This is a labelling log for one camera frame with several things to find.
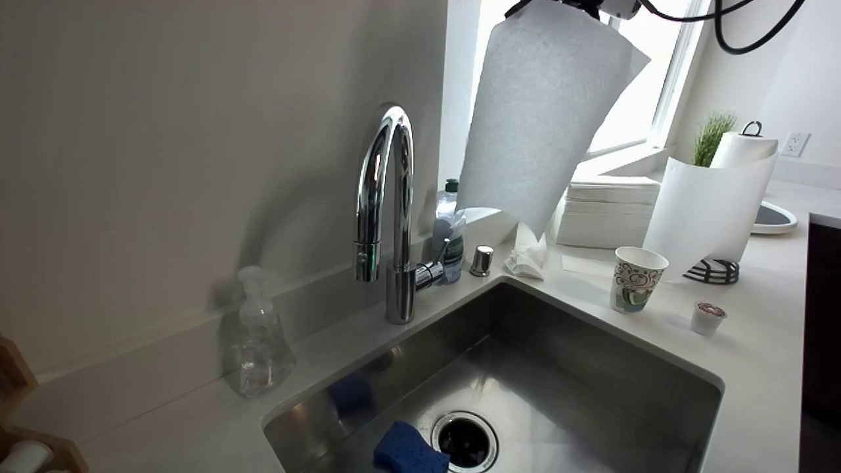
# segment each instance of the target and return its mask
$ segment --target sponge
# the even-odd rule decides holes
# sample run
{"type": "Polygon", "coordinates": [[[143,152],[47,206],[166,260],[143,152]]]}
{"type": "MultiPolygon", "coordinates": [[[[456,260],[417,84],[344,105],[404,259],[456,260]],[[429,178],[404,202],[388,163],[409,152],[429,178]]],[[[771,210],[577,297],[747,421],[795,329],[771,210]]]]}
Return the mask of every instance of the sponge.
{"type": "Polygon", "coordinates": [[[372,466],[388,473],[447,473],[448,457],[431,449],[409,423],[394,421],[372,449],[372,466]]]}

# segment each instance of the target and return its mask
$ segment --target paper towel roll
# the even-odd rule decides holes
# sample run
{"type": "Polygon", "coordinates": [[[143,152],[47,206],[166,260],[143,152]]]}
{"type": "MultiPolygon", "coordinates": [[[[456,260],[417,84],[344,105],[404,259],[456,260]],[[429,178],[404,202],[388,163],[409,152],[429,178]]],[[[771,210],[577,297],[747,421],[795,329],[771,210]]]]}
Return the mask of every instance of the paper towel roll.
{"type": "Polygon", "coordinates": [[[719,136],[714,157],[708,168],[736,168],[743,163],[757,163],[771,157],[777,152],[777,140],[743,136],[739,131],[728,131],[719,136]]]}
{"type": "Polygon", "coordinates": [[[643,248],[669,259],[681,274],[702,259],[739,264],[770,168],[770,157],[736,168],[695,168],[669,157],[643,248]]]}
{"type": "Polygon", "coordinates": [[[563,2],[532,0],[497,25],[459,207],[499,207],[540,238],[607,110],[643,65],[624,38],[563,2]]]}

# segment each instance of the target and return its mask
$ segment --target white wall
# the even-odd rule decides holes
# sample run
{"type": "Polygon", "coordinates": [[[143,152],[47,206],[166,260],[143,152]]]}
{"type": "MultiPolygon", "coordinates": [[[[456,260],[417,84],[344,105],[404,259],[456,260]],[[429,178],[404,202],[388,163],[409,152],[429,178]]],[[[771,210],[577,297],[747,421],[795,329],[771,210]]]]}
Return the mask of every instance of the white wall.
{"type": "MultiPolygon", "coordinates": [[[[790,0],[760,0],[728,25],[736,46],[757,40],[790,0]]],[[[841,2],[807,0],[795,22],[750,55],[726,55],[712,35],[682,115],[676,147],[691,157],[691,140],[708,113],[732,113],[739,123],[760,118],[764,136],[811,131],[800,167],[841,167],[841,2]]]]}
{"type": "Polygon", "coordinates": [[[355,178],[380,102],[415,113],[435,181],[444,12],[0,2],[3,336],[50,375],[208,322],[241,264],[281,290],[352,274],[355,178]]]}

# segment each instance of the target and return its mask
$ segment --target soap dispenser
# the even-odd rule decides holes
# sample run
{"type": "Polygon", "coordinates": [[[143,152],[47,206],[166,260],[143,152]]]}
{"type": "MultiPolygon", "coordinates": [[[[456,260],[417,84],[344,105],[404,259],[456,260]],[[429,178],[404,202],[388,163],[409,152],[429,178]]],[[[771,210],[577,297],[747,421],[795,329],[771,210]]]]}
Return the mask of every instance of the soap dispenser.
{"type": "Polygon", "coordinates": [[[239,332],[234,339],[234,381],[241,397],[259,397],[292,374],[293,354],[267,294],[270,274],[248,266],[239,272],[239,281],[243,302],[239,306],[239,332]]]}

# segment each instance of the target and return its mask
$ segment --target stainless steel sink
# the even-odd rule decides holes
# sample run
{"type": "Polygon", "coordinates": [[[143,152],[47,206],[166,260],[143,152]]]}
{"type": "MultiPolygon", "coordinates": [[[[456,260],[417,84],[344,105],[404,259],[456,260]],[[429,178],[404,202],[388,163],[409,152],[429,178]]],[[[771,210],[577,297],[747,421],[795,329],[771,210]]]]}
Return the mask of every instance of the stainless steel sink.
{"type": "Polygon", "coordinates": [[[288,473],[372,471],[394,421],[451,471],[699,471],[723,383],[526,290],[497,287],[266,427],[288,473]]]}

